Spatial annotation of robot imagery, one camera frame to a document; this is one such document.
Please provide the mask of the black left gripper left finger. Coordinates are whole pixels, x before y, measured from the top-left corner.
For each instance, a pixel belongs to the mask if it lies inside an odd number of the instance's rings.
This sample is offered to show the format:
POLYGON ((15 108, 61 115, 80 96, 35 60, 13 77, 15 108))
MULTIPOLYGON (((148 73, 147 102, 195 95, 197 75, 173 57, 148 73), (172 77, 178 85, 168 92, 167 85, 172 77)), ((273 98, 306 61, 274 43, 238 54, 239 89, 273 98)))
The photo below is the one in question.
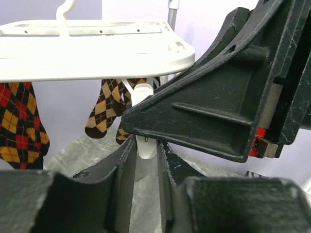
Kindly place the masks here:
POLYGON ((1 232, 128 232, 136 158, 131 136, 71 178, 53 171, 1 171, 1 232))

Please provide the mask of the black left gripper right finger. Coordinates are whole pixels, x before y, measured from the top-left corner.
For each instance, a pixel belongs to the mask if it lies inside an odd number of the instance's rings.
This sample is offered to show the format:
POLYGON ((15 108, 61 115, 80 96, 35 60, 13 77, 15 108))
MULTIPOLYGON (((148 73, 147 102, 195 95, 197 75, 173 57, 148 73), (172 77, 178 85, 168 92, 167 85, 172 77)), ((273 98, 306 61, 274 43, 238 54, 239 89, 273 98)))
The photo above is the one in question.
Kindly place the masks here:
POLYGON ((159 143, 158 180, 165 233, 308 233, 303 191, 281 178, 207 177, 159 143))

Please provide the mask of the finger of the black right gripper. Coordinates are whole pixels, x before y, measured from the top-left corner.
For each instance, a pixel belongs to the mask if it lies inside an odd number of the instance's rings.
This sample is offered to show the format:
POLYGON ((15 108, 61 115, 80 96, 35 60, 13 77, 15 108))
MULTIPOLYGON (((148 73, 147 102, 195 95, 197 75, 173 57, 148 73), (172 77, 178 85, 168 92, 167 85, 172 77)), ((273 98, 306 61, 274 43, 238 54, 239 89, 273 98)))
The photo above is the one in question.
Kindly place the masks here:
POLYGON ((243 163, 247 130, 255 118, 246 108, 249 78, 182 78, 178 75, 123 117, 142 111, 147 123, 129 133, 171 142, 243 163))

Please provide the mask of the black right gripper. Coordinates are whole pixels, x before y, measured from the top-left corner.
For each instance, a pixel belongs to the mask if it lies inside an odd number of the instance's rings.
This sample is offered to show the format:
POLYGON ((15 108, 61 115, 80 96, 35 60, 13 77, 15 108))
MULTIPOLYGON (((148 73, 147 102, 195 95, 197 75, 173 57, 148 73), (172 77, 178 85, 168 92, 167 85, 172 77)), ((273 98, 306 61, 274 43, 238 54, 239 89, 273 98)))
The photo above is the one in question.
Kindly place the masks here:
POLYGON ((259 79, 247 91, 246 108, 255 118, 242 155, 275 158, 300 128, 311 126, 311 3, 260 0, 251 13, 243 7, 230 12, 211 46, 181 77, 249 78, 258 69, 259 79), (262 50, 268 53, 263 64, 262 50))

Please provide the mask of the white clip sock hanger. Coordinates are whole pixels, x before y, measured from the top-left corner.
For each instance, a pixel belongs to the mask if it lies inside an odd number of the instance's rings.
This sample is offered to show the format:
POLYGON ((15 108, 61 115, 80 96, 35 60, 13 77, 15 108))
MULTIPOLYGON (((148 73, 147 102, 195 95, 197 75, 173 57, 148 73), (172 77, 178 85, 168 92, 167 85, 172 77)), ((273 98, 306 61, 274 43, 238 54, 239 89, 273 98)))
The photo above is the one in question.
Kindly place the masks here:
POLYGON ((195 49, 175 34, 169 48, 165 21, 68 20, 67 0, 53 20, 25 20, 0 27, 3 82, 147 78, 191 67, 195 49))

